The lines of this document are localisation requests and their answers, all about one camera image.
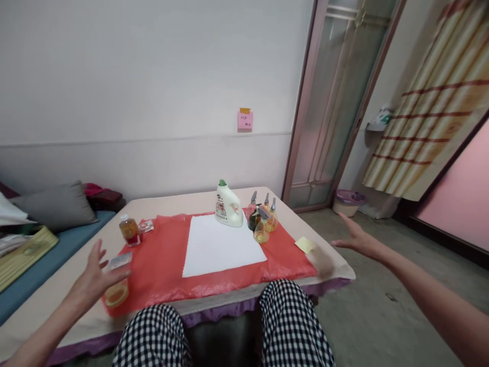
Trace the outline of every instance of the yellow sticky note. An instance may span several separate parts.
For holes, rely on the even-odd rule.
[[[316,244],[305,237],[299,238],[297,241],[295,241],[295,244],[306,254],[308,254],[309,252],[311,252],[316,248]]]

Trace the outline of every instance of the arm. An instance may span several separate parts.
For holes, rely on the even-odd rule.
[[[108,261],[100,263],[105,250],[98,240],[88,257],[85,271],[46,322],[15,352],[5,367],[44,366],[71,327],[98,301],[110,286],[129,276],[122,269],[103,273]]]
[[[357,223],[343,214],[340,216],[350,231],[350,239],[333,241],[332,245],[352,249],[386,266],[464,365],[489,365],[489,317],[365,233]]]

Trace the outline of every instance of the white paper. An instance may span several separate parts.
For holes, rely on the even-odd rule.
[[[266,261],[243,216],[243,226],[219,223],[214,214],[192,217],[183,278]]]

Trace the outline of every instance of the yellow basket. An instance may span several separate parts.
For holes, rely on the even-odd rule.
[[[0,258],[0,293],[58,243],[46,226],[38,228],[26,243]]]

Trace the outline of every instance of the pink wall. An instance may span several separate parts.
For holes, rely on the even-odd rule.
[[[489,123],[448,170],[418,218],[489,251]]]

